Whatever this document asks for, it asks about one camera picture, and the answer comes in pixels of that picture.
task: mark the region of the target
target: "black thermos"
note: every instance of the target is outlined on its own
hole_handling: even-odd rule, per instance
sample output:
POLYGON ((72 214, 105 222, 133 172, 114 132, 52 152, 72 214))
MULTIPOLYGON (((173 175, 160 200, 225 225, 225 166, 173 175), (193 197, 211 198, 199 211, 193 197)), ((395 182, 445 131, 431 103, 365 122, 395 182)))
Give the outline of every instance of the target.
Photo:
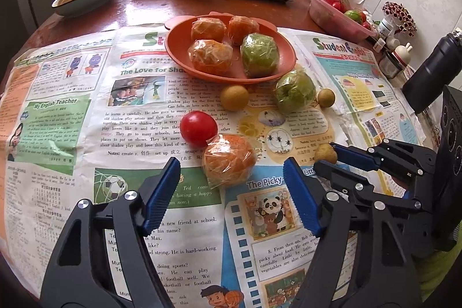
POLYGON ((403 94, 416 114, 424 111, 462 70, 462 34, 449 33, 403 85, 403 94))

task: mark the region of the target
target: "plastic bag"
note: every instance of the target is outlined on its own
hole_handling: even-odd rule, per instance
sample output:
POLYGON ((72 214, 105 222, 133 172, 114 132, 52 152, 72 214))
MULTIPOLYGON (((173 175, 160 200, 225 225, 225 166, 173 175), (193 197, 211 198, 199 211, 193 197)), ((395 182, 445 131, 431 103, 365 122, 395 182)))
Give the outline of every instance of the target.
POLYGON ((259 31, 260 25, 245 16, 233 16, 228 25, 228 36, 235 45, 241 45, 244 37, 259 31))
POLYGON ((303 68, 298 67, 278 80, 273 93, 281 113, 288 114, 309 105, 316 97, 316 87, 303 68))
POLYGON ((271 76, 279 63, 279 50, 274 38, 260 33, 244 38, 241 55, 247 77, 271 76))
POLYGON ((222 133, 209 140, 202 168, 210 188, 230 187, 245 183, 256 162, 256 152, 244 136, 222 133))
POLYGON ((213 17, 200 17, 193 23, 191 39, 223 41, 226 33, 226 25, 220 19, 213 17))
POLYGON ((197 40, 188 49, 194 68, 223 76, 232 64, 232 47, 214 40, 197 40))

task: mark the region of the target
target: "pink plastic container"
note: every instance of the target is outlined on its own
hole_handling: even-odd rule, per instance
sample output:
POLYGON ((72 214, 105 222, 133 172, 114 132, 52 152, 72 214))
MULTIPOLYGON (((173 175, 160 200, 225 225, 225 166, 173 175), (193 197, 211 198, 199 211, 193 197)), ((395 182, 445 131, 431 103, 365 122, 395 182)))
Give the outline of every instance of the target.
POLYGON ((375 33, 364 28, 348 16, 332 7, 326 0, 311 0, 310 16, 327 34, 353 42, 355 44, 375 33))

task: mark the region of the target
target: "bowl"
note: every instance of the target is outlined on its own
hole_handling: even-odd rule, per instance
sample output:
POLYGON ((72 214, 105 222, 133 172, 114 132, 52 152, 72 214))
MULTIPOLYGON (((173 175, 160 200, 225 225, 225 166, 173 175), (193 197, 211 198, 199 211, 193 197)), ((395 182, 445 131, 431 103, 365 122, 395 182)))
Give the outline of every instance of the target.
POLYGON ((183 70, 185 70, 191 76, 214 83, 251 85, 279 79, 281 76, 294 68, 296 56, 295 51, 289 41, 287 41, 282 36, 282 34, 278 33, 275 29, 269 26, 267 21, 261 23, 259 19, 254 19, 260 26, 260 33, 273 37, 276 45, 278 46, 279 64, 274 75, 260 77, 257 79, 248 79, 245 75, 244 67, 242 64, 240 46, 233 46, 231 41, 228 39, 227 34, 223 39, 223 43, 233 46, 233 63, 228 71, 228 76, 217 76, 196 70, 191 60, 189 59, 188 48, 193 43, 191 40, 192 24, 200 17, 217 18, 228 26, 229 21, 233 15, 212 13, 209 15, 194 16, 189 19, 180 21, 172 27, 170 32, 168 32, 167 37, 165 38, 165 48, 168 54, 179 66, 182 67, 183 70))
POLYGON ((361 24, 345 16, 327 3, 326 0, 311 0, 310 16, 327 34, 355 44, 369 36, 375 36, 373 31, 364 28, 361 24))
POLYGON ((108 0, 71 0, 59 6, 58 1, 54 0, 51 4, 54 12, 65 17, 76 17, 98 8, 108 0))

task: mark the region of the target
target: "green cloth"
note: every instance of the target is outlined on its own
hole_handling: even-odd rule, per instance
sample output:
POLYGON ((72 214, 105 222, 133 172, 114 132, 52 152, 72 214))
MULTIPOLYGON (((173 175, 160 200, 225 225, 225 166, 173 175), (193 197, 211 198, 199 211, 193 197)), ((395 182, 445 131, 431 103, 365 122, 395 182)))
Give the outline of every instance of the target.
POLYGON ((461 250, 462 236, 459 233, 456 246, 449 252, 438 251, 424 260, 415 262, 423 300, 426 300, 443 281, 461 250))

